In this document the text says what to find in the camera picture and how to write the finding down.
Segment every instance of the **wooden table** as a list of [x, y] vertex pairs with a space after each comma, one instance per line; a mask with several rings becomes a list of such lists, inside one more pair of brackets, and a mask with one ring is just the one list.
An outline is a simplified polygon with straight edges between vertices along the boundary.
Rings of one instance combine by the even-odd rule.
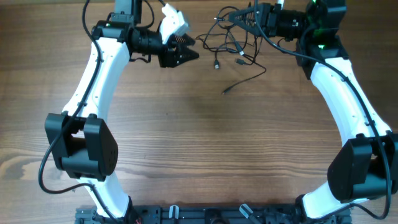
[[[288, 1], [285, 7], [304, 10], [307, 2]], [[221, 7], [247, 6], [246, 1], [172, 4], [189, 16], [192, 37], [207, 32]], [[161, 5], [152, 5], [157, 24]], [[395, 0], [348, 1], [340, 31], [363, 90], [395, 130], [397, 6]], [[48, 195], [37, 183], [48, 147], [44, 120], [70, 99], [90, 53], [82, 7], [0, 6], [0, 223], [72, 223], [76, 208], [94, 204], [85, 189]], [[112, 10], [110, 3], [89, 5], [88, 26]], [[143, 21], [150, 21], [147, 9]], [[220, 54], [221, 69], [215, 70], [214, 55], [200, 43], [194, 49], [200, 59], [175, 69], [159, 68], [156, 58], [148, 65], [130, 63], [119, 81], [108, 125], [119, 144], [116, 172], [133, 203], [290, 203], [324, 183], [341, 149], [340, 135], [294, 57], [263, 44], [258, 61], [267, 73], [222, 96], [224, 88], [261, 69]], [[44, 176], [51, 189], [76, 183], [52, 158]], [[367, 206], [381, 213], [384, 200]], [[355, 223], [398, 223], [398, 197], [384, 222], [358, 209], [353, 213]]]

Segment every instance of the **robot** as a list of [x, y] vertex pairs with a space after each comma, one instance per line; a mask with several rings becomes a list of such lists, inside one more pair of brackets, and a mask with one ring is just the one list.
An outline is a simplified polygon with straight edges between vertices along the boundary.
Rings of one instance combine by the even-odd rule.
[[[229, 14], [230, 22], [263, 37], [281, 52], [296, 56], [308, 80], [323, 95], [342, 142], [328, 169], [327, 182], [291, 204], [133, 206], [114, 172], [118, 145], [106, 125], [120, 74], [131, 61], [149, 63], [151, 55], [158, 55], [161, 67], [170, 68], [199, 57], [188, 48], [195, 41], [186, 34], [189, 25], [182, 12], [164, 4], [165, 18], [157, 32], [137, 26], [141, 12], [142, 0], [116, 0], [115, 11], [106, 21], [98, 21], [91, 33], [85, 27], [93, 43], [83, 77], [62, 113], [49, 114], [45, 120], [50, 147], [40, 166], [40, 187], [50, 194], [86, 187], [96, 204], [92, 209], [78, 208], [75, 223], [346, 224], [351, 223], [351, 207], [359, 207], [374, 218], [387, 216], [391, 195], [398, 191], [398, 134], [393, 134], [371, 106], [336, 35], [346, 12], [345, 0], [310, 0], [305, 12], [285, 10], [283, 1], [275, 5], [254, 1], [254, 6]], [[280, 48], [270, 37], [297, 39], [296, 52]], [[148, 57], [132, 59], [133, 52]], [[84, 138], [72, 136], [79, 131]], [[79, 184], [64, 190], [45, 187], [43, 169], [50, 154], [57, 168]], [[381, 217], [360, 205], [385, 195], [386, 208]]]

